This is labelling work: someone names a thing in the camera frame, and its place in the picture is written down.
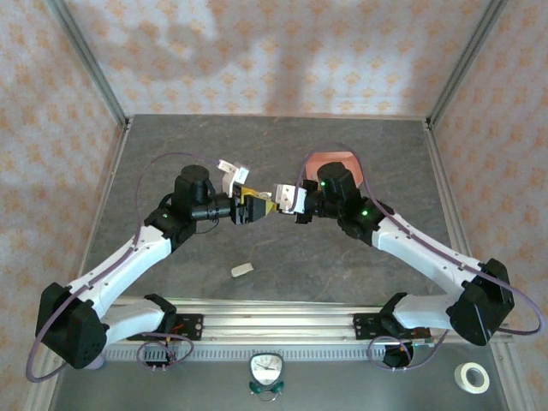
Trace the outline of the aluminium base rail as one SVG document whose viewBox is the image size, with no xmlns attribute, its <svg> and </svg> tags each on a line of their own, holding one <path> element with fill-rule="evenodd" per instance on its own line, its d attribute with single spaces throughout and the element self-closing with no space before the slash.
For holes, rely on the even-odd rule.
<svg viewBox="0 0 548 411">
<path fill-rule="evenodd" d="M 379 307 L 298 301 L 171 299 L 179 313 L 204 316 L 201 342 L 229 345 L 355 343 L 353 317 Z"/>
</svg>

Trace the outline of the salmon pink plastic tray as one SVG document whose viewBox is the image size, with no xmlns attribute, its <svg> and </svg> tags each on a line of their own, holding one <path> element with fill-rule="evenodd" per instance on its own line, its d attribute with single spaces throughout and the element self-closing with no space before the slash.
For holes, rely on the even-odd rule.
<svg viewBox="0 0 548 411">
<path fill-rule="evenodd" d="M 318 170 L 321 166 L 331 163 L 340 162 L 348 169 L 354 178 L 355 186 L 359 187 L 363 183 L 363 174 L 356 157 L 348 151 L 345 152 L 316 152 L 307 162 L 305 171 L 308 180 L 319 181 Z"/>
</svg>

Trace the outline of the white masking tape roll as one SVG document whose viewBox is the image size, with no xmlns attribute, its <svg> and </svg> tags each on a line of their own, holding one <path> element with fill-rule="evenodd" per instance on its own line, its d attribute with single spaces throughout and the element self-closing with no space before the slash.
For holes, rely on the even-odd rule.
<svg viewBox="0 0 548 411">
<path fill-rule="evenodd" d="M 456 384 L 470 394 L 484 394 L 490 387 L 491 381 L 486 369 L 475 362 L 459 365 L 454 371 Z"/>
</svg>

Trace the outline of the aluminium frame post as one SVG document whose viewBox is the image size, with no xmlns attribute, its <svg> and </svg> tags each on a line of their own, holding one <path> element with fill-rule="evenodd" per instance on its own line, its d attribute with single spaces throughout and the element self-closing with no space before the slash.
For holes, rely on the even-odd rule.
<svg viewBox="0 0 548 411">
<path fill-rule="evenodd" d="M 125 114 L 69 6 L 65 0 L 45 0 L 45 3 L 68 37 L 69 43 L 80 59 L 84 69 L 90 75 L 92 82 L 97 87 L 109 112 L 114 117 L 116 123 L 125 129 L 128 126 L 129 117 Z"/>
<path fill-rule="evenodd" d="M 485 12 L 480 17 L 478 24 L 459 56 L 430 115 L 426 117 L 426 125 L 430 130 L 433 130 L 440 123 L 444 112 L 456 95 L 458 87 L 472 67 L 475 58 L 478 56 L 483 44 L 486 42 L 508 1 L 509 0 L 489 0 Z"/>
</svg>

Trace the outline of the aluminium table edge rail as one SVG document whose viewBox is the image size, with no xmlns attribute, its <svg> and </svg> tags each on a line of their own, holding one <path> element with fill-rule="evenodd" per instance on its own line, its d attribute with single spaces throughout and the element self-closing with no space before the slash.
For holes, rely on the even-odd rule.
<svg viewBox="0 0 548 411">
<path fill-rule="evenodd" d="M 426 147 L 429 151 L 432 169 L 438 187 L 438 194 L 444 213 L 444 221 L 449 233 L 451 248 L 457 253 L 471 257 L 473 252 L 462 225 L 461 214 L 451 190 L 450 179 L 445 171 L 438 144 L 432 131 L 432 126 L 427 120 L 424 120 L 422 125 L 425 132 Z"/>
<path fill-rule="evenodd" d="M 106 177 L 104 180 L 101 197 L 99 199 L 98 208 L 96 210 L 95 217 L 92 222 L 91 233 L 89 234 L 88 239 L 86 240 L 83 257 L 80 262 L 80 268 L 77 270 L 77 274 L 76 274 L 77 279 L 86 275 L 85 268 L 86 268 L 86 262 L 88 260 L 89 252 L 94 243 L 95 235 L 97 233 L 97 228 L 99 226 L 99 223 L 101 222 L 101 219 L 104 213 L 104 208 L 106 206 L 113 181 L 116 177 L 116 171 L 122 157 L 123 149 L 125 147 L 125 144 L 128 138 L 128 133 L 132 126 L 132 122 L 133 122 L 133 119 L 130 118 L 128 122 L 122 127 L 122 131 L 119 137 L 116 139 L 116 146 L 111 153 L 110 161 L 107 164 Z"/>
<path fill-rule="evenodd" d="M 297 113 L 297 114 L 153 114 L 153 113 L 136 113 L 127 115 L 128 118 L 137 116 L 175 116 L 175 117 L 197 117 L 197 116 L 216 116 L 216 117 L 250 117 L 250 118 L 313 118 L 313 119 L 352 119 L 352 120 L 381 120 L 381 121 L 416 121 L 425 122 L 427 116 L 404 116 L 404 115 L 364 115 L 364 114 L 332 114 L 332 113 Z"/>
</svg>

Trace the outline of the small green-based timer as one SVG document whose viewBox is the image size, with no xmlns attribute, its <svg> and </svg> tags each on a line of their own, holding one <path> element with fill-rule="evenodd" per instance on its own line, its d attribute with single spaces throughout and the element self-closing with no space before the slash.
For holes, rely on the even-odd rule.
<svg viewBox="0 0 548 411">
<path fill-rule="evenodd" d="M 283 393 L 284 359 L 278 353 L 257 353 L 248 362 L 248 387 L 260 402 L 274 402 Z"/>
</svg>

